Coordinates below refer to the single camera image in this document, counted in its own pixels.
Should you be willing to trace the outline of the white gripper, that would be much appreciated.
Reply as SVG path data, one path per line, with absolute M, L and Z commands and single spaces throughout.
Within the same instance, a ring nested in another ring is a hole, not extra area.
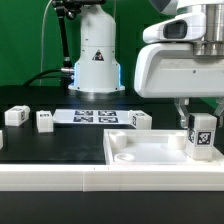
M 216 99 L 217 125 L 224 125 L 224 11 L 190 12 L 146 28 L 134 89 L 143 98 L 175 98 L 187 128 L 193 97 Z

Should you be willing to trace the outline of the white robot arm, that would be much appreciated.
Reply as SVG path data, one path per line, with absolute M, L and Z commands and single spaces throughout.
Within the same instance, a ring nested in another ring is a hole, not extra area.
M 134 89 L 143 98 L 173 98 L 187 128 L 196 119 L 190 98 L 215 97 L 217 124 L 224 124 L 224 0 L 149 0 L 169 20 L 143 31 L 147 44 L 137 57 Z M 114 21 L 94 1 L 85 2 L 81 55 L 71 88 L 92 97 L 120 87 L 114 56 Z

